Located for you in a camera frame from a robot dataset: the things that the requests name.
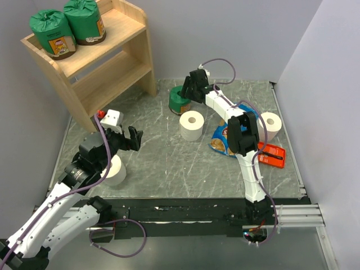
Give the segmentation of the green roll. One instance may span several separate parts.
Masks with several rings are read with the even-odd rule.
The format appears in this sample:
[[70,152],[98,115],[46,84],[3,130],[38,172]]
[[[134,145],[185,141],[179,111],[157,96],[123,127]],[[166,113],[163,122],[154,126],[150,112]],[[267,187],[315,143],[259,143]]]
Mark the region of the green roll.
[[77,43],[63,12],[40,10],[31,16],[29,26],[52,59],[62,60],[76,52]]
[[77,44],[92,46],[106,38],[106,30],[96,1],[68,1],[64,14]]
[[169,109],[172,113],[181,116],[183,113],[191,110],[191,100],[182,98],[180,92],[182,86],[173,87],[169,92]]

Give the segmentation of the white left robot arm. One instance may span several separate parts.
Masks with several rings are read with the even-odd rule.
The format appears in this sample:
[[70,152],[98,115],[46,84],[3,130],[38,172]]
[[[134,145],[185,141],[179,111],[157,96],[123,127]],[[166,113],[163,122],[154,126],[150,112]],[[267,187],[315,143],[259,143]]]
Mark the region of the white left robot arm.
[[99,196],[90,198],[65,222],[60,220],[89,189],[105,180],[118,151],[140,150],[143,131],[128,130],[126,138],[121,127],[100,128],[79,145],[42,205],[16,233],[1,240],[2,267],[46,269],[51,257],[82,230],[111,223],[112,206]]

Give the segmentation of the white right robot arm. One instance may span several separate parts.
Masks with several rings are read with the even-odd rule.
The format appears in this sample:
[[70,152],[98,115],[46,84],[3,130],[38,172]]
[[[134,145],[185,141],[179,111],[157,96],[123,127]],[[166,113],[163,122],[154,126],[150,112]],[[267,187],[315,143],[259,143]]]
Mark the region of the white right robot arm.
[[228,148],[241,168],[245,185],[246,219],[258,224],[271,217],[275,204],[264,188],[259,168],[259,132],[255,114],[246,112],[231,102],[223,92],[210,84],[206,70],[196,69],[185,77],[180,96],[213,109],[227,123]]

